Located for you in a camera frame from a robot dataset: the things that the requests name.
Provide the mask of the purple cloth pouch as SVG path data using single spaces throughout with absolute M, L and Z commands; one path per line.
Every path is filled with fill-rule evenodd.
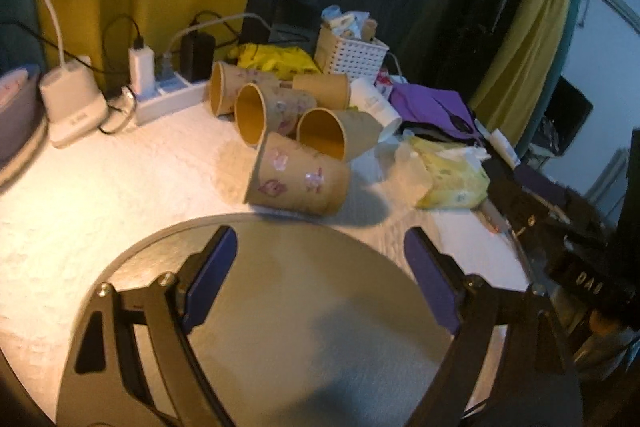
M 399 133 L 465 144 L 483 140 L 474 113 L 457 91 L 396 83 L 390 92 L 390 104 L 401 118 Z

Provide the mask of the round grey placemat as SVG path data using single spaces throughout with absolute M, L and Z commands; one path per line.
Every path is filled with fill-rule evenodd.
M 120 291 L 177 271 L 216 230 L 238 254 L 189 340 L 239 426 L 401 426 L 451 345 L 416 282 L 373 247 L 323 225 L 235 213 L 129 247 L 101 273 Z

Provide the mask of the paper cup rear plain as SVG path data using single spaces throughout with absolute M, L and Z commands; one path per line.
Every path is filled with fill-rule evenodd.
M 297 75 L 293 88 L 309 92 L 320 107 L 334 110 L 348 107 L 350 84 L 345 74 Z

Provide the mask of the black monitor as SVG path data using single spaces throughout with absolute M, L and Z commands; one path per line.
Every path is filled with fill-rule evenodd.
M 535 131 L 532 143 L 554 156 L 563 156 L 593 110 L 593 104 L 563 76 Z

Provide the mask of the paper cup plain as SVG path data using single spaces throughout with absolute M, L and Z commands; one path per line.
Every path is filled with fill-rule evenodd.
M 350 84 L 345 74 L 297 75 L 293 88 L 309 92 L 320 107 L 334 110 L 348 107 Z
M 372 150 L 382 130 L 382 124 L 360 110 L 317 107 L 300 117 L 296 139 L 321 154 L 349 162 Z

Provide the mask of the purple bowl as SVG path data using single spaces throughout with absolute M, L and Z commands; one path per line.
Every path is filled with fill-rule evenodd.
M 1 76 L 1 166 L 17 154 L 41 121 L 37 64 L 25 64 Z

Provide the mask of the white power strip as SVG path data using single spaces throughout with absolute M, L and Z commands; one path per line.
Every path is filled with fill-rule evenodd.
M 152 94 L 137 99 L 134 121 L 141 127 L 160 117 L 201 104 L 207 99 L 207 80 L 186 80 L 176 72 L 171 78 L 157 80 Z

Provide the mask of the white lattice basket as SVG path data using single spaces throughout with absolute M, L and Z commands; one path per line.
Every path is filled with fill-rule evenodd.
M 326 75 L 345 74 L 350 80 L 364 78 L 374 81 L 390 50 L 378 39 L 364 42 L 337 37 L 326 27 L 318 35 L 314 61 Z

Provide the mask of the yellow tissue pack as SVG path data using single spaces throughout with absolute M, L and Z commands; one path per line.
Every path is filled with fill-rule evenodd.
M 418 209 L 474 209 L 488 196 L 485 147 L 433 142 L 410 136 L 412 173 L 408 183 L 412 205 Z

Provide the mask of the paper cup middle floral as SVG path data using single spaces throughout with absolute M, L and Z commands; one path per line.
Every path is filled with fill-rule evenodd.
M 235 99 L 235 127 L 246 145 L 256 147 L 271 132 L 293 135 L 300 117 L 316 106 L 307 91 L 250 83 Z

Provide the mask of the paper cup front plain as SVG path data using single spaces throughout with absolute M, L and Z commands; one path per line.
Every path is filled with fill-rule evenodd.
M 321 154 L 349 162 L 372 150 L 382 130 L 382 124 L 360 110 L 317 107 L 300 117 L 296 139 Z

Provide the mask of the white plate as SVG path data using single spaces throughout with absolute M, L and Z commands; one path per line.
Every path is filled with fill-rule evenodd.
M 5 192 L 34 162 L 48 137 L 48 120 L 41 118 L 30 138 L 15 156 L 1 167 L 1 192 Z

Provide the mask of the floral brown paper cup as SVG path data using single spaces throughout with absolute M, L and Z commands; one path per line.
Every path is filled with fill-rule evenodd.
M 333 216 L 343 206 L 350 167 L 333 157 L 269 132 L 248 177 L 244 204 Z

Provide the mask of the white tube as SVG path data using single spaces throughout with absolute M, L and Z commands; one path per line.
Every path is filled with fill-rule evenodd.
M 515 152 L 512 144 L 499 129 L 491 132 L 488 141 L 512 170 L 515 170 L 521 165 L 521 158 L 518 157 L 518 153 Z

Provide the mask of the white desk lamp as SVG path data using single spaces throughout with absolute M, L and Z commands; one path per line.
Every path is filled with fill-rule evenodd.
M 42 77 L 39 89 L 49 121 L 49 140 L 62 148 L 98 129 L 108 116 L 108 107 L 91 68 L 79 58 L 66 60 L 58 14 L 51 0 L 43 2 L 52 20 L 60 64 Z

